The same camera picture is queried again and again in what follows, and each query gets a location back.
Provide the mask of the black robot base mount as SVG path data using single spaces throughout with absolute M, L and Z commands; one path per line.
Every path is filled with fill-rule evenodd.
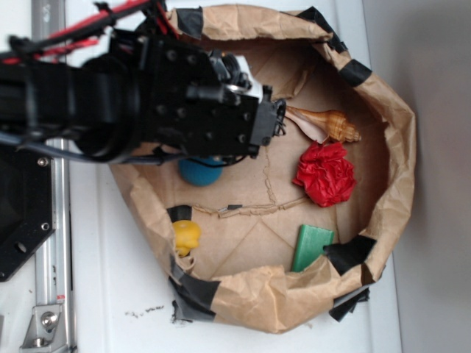
M 1 281 L 10 280 L 54 230 L 52 162 L 1 147 Z

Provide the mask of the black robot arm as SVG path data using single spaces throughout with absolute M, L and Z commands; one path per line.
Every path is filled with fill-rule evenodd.
M 233 164 L 285 132 L 286 103 L 252 78 L 243 57 L 124 30 L 79 68 L 42 61 L 42 43 L 10 45 L 1 55 L 7 146 L 92 163 Z

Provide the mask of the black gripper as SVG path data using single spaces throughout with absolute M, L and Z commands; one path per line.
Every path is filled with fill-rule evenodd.
M 147 86 L 141 141 L 191 157 L 256 157 L 284 135 L 286 103 L 252 75 L 246 57 L 157 36 L 140 64 Z

